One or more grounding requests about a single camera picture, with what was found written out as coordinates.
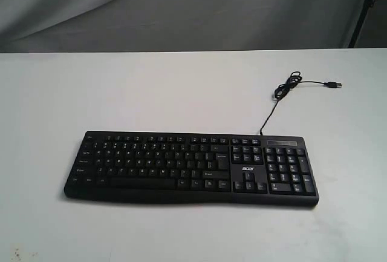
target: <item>keyboard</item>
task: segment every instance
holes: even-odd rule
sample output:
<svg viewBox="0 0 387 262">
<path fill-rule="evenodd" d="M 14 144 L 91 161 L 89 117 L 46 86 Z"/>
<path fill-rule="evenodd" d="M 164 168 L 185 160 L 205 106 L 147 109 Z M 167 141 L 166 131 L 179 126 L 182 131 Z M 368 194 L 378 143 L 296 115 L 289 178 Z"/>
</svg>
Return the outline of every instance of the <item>keyboard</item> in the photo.
<svg viewBox="0 0 387 262">
<path fill-rule="evenodd" d="M 64 191 L 131 203 L 319 201 L 303 138 L 256 135 L 88 131 Z"/>
</svg>

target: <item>space bar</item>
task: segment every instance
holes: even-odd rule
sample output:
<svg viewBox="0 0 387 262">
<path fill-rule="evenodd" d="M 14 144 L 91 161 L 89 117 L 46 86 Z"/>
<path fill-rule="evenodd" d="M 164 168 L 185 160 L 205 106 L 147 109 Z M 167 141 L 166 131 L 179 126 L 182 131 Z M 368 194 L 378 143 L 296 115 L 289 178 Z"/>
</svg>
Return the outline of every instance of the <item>space bar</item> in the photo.
<svg viewBox="0 0 387 262">
<path fill-rule="evenodd" d="M 111 179 L 112 186 L 139 189 L 175 189 L 174 179 L 165 178 L 120 178 Z"/>
</svg>

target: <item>acer keyboard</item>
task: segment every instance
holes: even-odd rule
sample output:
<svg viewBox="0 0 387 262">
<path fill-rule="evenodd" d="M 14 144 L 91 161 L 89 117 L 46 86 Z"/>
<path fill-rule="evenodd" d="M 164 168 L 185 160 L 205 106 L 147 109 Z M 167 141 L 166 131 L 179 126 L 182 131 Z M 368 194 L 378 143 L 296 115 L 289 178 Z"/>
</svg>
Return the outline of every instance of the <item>acer keyboard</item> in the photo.
<svg viewBox="0 0 387 262">
<path fill-rule="evenodd" d="M 132 203 L 319 201 L 301 137 L 88 131 L 67 197 Z"/>
</svg>

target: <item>white tabletop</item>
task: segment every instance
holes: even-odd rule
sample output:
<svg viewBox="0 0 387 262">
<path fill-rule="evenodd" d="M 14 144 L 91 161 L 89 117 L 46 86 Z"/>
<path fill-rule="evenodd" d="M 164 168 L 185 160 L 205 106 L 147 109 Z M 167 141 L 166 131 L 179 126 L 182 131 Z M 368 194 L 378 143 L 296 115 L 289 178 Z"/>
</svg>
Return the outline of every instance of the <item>white tabletop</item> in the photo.
<svg viewBox="0 0 387 262">
<path fill-rule="evenodd" d="M 140 206 L 67 199 L 87 130 L 302 136 L 320 202 Z M 387 49 L 0 54 L 0 261 L 382 261 Z"/>
</svg>

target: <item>black cable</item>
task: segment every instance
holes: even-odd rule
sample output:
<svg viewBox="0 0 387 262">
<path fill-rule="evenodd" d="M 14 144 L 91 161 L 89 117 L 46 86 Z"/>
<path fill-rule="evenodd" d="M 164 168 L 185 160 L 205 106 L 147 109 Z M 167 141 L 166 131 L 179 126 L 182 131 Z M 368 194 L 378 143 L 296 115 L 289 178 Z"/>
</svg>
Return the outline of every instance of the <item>black cable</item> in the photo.
<svg viewBox="0 0 387 262">
<path fill-rule="evenodd" d="M 277 100 L 276 103 L 274 104 L 274 107 L 268 117 L 266 118 L 266 121 L 262 125 L 261 129 L 259 130 L 259 134 L 263 136 L 262 129 L 265 127 L 267 121 L 270 119 L 272 114 L 274 113 L 274 110 L 276 109 L 278 103 L 280 100 L 282 100 L 292 88 L 295 88 L 298 84 L 305 84 L 305 83 L 310 83 L 310 84 L 320 84 L 328 88 L 341 88 L 342 84 L 340 82 L 315 82 L 312 80 L 306 80 L 306 81 L 301 81 L 302 76 L 301 72 L 299 71 L 294 71 L 291 73 L 290 77 L 286 80 L 286 83 L 279 85 L 276 90 L 274 91 L 274 98 Z"/>
</svg>

